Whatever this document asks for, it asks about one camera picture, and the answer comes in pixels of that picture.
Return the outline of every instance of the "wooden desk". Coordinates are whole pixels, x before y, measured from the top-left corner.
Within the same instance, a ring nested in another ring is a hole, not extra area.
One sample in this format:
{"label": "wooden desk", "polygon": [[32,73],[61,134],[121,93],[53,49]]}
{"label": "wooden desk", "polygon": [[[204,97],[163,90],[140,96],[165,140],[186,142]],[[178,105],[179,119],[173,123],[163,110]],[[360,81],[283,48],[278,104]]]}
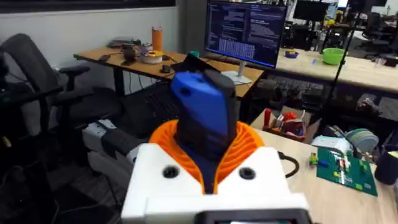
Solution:
{"label": "wooden desk", "polygon": [[[305,194],[310,205],[313,222],[322,224],[393,224],[398,223],[398,209],[392,186],[375,180],[378,197],[344,187],[317,177],[317,170],[308,167],[311,152],[317,152],[313,146],[256,130],[266,146],[295,158],[300,170],[287,179],[291,192]],[[287,174],[294,165],[282,161]]]}
{"label": "wooden desk", "polygon": [[[323,63],[323,55],[318,52],[297,49],[299,55],[296,59],[285,57],[285,49],[279,50],[276,70],[278,75],[315,83],[330,83],[336,77],[338,65]],[[238,60],[228,58],[229,62],[237,63]],[[346,63],[341,69],[338,85],[356,86],[357,88],[385,95],[398,95],[398,68],[375,67],[375,63],[354,57],[346,57]]]}
{"label": "wooden desk", "polygon": [[[158,65],[149,65],[141,63],[137,61],[130,66],[122,66],[121,63],[124,61],[122,54],[114,54],[120,52],[119,49],[111,49],[107,47],[103,47],[100,49],[95,49],[87,52],[82,52],[75,54],[74,57],[79,60],[87,60],[89,62],[98,63],[104,66],[109,66],[114,68],[114,79],[115,79],[115,89],[118,95],[125,95],[124,92],[124,80],[123,80],[123,71],[133,72],[139,75],[144,75],[151,78],[170,80],[173,78],[174,73],[160,73],[160,69],[162,69],[162,65],[171,65],[174,62],[172,60],[164,61]],[[114,54],[107,62],[100,62],[98,59],[105,54]],[[165,52],[169,57],[173,57],[176,61],[182,62],[186,55],[178,54],[178,53],[170,53]],[[238,71],[239,66],[233,65],[230,63],[218,62],[214,60],[210,60],[207,62],[211,66],[215,67],[220,71],[228,71],[235,70]],[[252,83],[236,85],[236,96],[238,98],[242,98],[253,86],[253,84],[259,79],[262,70],[254,69],[254,68],[245,68],[244,76],[248,77],[252,80]]]}

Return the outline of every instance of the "window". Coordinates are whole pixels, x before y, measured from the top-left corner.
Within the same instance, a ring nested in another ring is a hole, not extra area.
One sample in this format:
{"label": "window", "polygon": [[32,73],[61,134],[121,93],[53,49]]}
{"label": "window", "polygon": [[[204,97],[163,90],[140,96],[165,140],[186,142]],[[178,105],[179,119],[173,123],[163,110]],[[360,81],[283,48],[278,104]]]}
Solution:
{"label": "window", "polygon": [[0,13],[175,6],[175,0],[0,0]]}

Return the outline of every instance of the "orange bottle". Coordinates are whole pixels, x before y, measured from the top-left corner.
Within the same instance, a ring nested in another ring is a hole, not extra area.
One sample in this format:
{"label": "orange bottle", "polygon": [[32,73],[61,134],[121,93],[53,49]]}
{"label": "orange bottle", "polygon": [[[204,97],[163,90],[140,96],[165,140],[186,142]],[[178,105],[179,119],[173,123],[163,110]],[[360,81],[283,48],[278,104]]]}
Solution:
{"label": "orange bottle", "polygon": [[162,47],[162,27],[155,29],[152,27],[152,46],[153,50],[157,50],[159,52],[163,51]]}

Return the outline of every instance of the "red object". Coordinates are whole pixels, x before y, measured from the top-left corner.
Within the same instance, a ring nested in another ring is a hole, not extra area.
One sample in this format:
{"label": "red object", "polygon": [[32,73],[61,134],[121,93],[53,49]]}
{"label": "red object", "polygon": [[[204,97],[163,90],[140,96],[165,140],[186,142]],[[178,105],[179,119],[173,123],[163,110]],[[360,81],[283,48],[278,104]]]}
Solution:
{"label": "red object", "polygon": [[271,110],[266,109],[264,111],[264,127],[269,128],[269,120],[271,119]]}
{"label": "red object", "polygon": [[294,115],[293,112],[284,113],[284,121],[288,121],[288,120],[291,120],[291,119],[297,119],[297,116]]}

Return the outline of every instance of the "computer monitor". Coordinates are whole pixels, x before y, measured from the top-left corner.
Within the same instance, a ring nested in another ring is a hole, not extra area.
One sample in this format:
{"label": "computer monitor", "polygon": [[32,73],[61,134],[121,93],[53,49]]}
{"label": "computer monitor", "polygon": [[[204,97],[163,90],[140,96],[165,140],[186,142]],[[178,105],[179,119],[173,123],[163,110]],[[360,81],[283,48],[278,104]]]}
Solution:
{"label": "computer monitor", "polygon": [[275,68],[285,17],[285,6],[208,1],[205,50]]}
{"label": "computer monitor", "polygon": [[347,7],[348,0],[339,0],[337,7]]}
{"label": "computer monitor", "polygon": [[349,12],[369,13],[376,5],[376,0],[349,0],[348,4],[351,8]]}
{"label": "computer monitor", "polygon": [[314,1],[297,1],[293,14],[294,19],[322,22],[330,3]]}
{"label": "computer monitor", "polygon": [[373,6],[381,6],[384,7],[387,4],[387,0],[376,0],[376,3]]}

